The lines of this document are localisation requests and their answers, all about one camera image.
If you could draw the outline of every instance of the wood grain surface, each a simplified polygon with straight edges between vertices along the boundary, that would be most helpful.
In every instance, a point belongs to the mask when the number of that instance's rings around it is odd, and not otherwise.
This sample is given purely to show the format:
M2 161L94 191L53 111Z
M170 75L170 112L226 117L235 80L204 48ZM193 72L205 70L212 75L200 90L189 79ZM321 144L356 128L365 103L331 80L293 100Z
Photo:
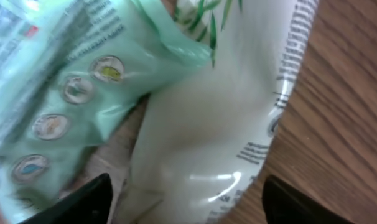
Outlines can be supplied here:
M119 159L133 148L144 109L93 154L72 190L109 172L119 194ZM270 174L355 223L377 224L377 0L320 1L266 165L222 224L266 224L261 191Z

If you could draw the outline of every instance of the wooden table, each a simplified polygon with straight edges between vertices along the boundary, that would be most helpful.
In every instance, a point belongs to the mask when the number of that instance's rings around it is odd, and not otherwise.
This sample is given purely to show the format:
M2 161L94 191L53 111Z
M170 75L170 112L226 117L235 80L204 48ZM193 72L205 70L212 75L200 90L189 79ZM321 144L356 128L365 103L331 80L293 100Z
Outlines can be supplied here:
M123 124L114 144L133 147L143 111ZM118 193L120 155L113 153L101 148L89 166L109 170ZM104 157L114 161L99 162ZM87 181L87 172L73 189ZM266 223L261 191L270 174L350 221L377 224L377 0L321 0L265 168L222 224Z

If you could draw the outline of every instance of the black object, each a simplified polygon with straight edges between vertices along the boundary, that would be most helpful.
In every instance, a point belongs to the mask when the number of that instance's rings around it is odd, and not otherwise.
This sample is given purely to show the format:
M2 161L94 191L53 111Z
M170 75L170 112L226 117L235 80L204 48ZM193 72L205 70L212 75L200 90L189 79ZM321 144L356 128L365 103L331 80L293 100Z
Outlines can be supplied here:
M353 224L275 176L264 183L262 204L268 224Z
M106 224L112 200L111 179L108 174L101 174L61 202L21 224Z
M113 199L108 174L101 174L52 208L22 224L106 224ZM262 197L268 224L353 224L275 176L266 179Z

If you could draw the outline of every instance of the white plastic bag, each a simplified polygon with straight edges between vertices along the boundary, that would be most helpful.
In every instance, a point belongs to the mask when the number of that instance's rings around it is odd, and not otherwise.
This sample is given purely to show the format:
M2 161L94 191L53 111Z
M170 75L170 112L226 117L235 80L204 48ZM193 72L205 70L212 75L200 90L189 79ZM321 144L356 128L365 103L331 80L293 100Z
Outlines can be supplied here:
M199 27L209 34L201 41L214 50L215 67L152 95L118 223L216 223L235 205L264 164L317 4L179 1L191 7L178 20L187 19L180 25L194 39L202 32L191 24L203 11Z
M0 0L4 218L57 203L141 95L208 62L158 0Z

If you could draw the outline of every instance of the product label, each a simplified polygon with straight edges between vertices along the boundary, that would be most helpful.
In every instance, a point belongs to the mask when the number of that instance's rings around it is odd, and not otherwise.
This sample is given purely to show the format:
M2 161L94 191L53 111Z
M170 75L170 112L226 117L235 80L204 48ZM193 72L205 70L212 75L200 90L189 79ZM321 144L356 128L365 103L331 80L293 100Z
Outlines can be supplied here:
M319 0L297 1L291 18L290 31L282 55L277 81L291 83L296 81L318 3ZM277 99L275 106L284 109L286 99Z
M27 123L23 121L27 118L26 115L29 116L27 112L37 103L37 99L40 98L41 95L37 93L41 88L45 87L44 83L51 80L53 76L57 74L52 72L52 70L58 65L57 59L60 55L58 51L60 51L61 46L65 44L64 37L71 29L72 23L75 22L74 19L82 12L82 9L83 4L80 1L72 1L60 17L53 35L50 35L49 39L45 40L48 43L48 49L41 55L38 67L33 69L30 79L24 87L19 90L17 99L11 102L12 106L6 107L5 111L3 111L5 118L2 125L0 125L0 145L4 141L15 142L21 132L25 130ZM32 35L32 32L31 29L28 29L29 35Z
M0 5L0 69L16 52L23 36L34 35L31 25Z
M76 43L76 49L68 57L70 62L98 49L124 30L111 0L89 0L85 8L92 28Z
M236 157L246 162L259 165L262 161L266 159L268 150L269 150L269 146L249 142L237 154Z

